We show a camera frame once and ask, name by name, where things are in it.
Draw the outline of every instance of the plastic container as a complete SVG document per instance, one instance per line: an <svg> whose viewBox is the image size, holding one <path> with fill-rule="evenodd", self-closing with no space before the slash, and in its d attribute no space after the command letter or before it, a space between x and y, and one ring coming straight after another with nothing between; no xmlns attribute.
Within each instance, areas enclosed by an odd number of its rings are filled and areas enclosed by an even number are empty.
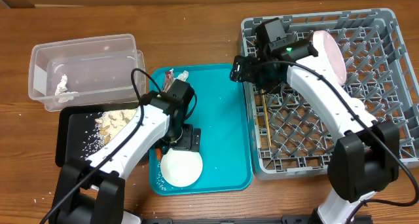
<svg viewBox="0 0 419 224"><path fill-rule="evenodd" d="M242 83L230 81L231 64L175 67L177 77L189 72L187 82L194 88L198 101L185 123L201 129L199 153L203 170L198 180L179 188L164 180L155 150L150 150L150 186L160 195L184 195L245 189L253 178L247 130L246 105ZM165 72L157 69L152 77L163 85ZM151 83L150 90L155 90ZM194 99L189 104L191 110Z"/></svg>
<svg viewBox="0 0 419 224"><path fill-rule="evenodd" d="M409 167L418 166L419 86L395 14L369 9L246 18L240 54L258 55L253 29L275 17L294 40L310 38L317 30L335 38L348 72L345 91L362 100L378 121L398 125L399 158ZM280 94L264 99L252 84L244 86L255 175L282 179L326 174L334 143L310 105L284 84Z"/></svg>
<svg viewBox="0 0 419 224"><path fill-rule="evenodd" d="M137 51L130 34L91 37L41 44L33 47L29 64L28 94L48 111L67 106L120 103L136 100L130 74L144 69L143 55ZM55 96L58 83L67 75L67 91ZM136 73L140 92L145 91L145 76ZM64 103L58 100L71 97Z"/></svg>

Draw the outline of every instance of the orange object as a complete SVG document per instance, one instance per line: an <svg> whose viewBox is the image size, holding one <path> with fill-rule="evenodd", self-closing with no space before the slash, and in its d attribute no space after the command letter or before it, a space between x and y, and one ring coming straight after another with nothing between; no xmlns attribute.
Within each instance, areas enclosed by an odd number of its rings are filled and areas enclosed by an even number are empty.
<svg viewBox="0 0 419 224"><path fill-rule="evenodd" d="M157 157L157 160L161 161L162 160L162 156L163 156L162 149L156 149L156 157Z"/></svg>

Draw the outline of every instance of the turquoise tray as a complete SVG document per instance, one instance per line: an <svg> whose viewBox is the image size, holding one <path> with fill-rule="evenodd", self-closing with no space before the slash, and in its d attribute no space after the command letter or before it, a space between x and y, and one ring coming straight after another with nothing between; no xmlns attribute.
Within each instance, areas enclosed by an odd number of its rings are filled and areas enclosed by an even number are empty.
<svg viewBox="0 0 419 224"><path fill-rule="evenodd" d="M246 104L242 83L230 81L231 64L173 67L175 77L189 72L188 83L198 96L192 116L186 121L201 128L200 154L204 169L198 181L179 188L168 184L160 171L160 162L150 150L150 185L160 195L184 195L245 189L252 180L247 129ZM152 77L163 85L165 72L157 69ZM156 90L150 83L150 90ZM192 99L189 110L194 104Z"/></svg>

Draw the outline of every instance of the metal grid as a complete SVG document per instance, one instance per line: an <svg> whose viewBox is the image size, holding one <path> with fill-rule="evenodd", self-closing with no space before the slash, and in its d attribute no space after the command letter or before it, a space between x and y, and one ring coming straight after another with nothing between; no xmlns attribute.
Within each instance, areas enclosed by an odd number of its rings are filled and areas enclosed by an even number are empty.
<svg viewBox="0 0 419 224"><path fill-rule="evenodd" d="M355 10L279 18L293 40L311 39L314 30L319 29L328 31L335 38L348 72L343 86L345 91L359 98L378 121L390 119L398 125L401 134L399 157L417 165L418 84L397 20L395 17L389 20L389 15L383 15L383 12L391 11ZM257 56L256 36L251 30L271 18L244 20L242 54ZM334 149L325 125L301 95L286 84L281 84L280 88L279 94L261 96L258 89L250 87L254 94L253 109L248 110L254 111L258 127L256 159L263 166L261 171L272 174L305 168L304 174L310 176L307 168L324 170ZM262 176L262 179L276 178L279 177Z"/></svg>

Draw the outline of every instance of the transparent container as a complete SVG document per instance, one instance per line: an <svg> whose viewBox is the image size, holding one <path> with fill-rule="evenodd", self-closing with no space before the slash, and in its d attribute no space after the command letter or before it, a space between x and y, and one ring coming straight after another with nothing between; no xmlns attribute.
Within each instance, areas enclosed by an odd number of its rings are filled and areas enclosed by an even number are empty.
<svg viewBox="0 0 419 224"><path fill-rule="evenodd" d="M130 34L91 37L41 44L33 47L29 64L28 94L45 105L47 111L67 106L120 103L136 100L131 70L144 69L141 51ZM57 85L67 75L67 91L55 95ZM145 76L136 73L140 92Z"/></svg>

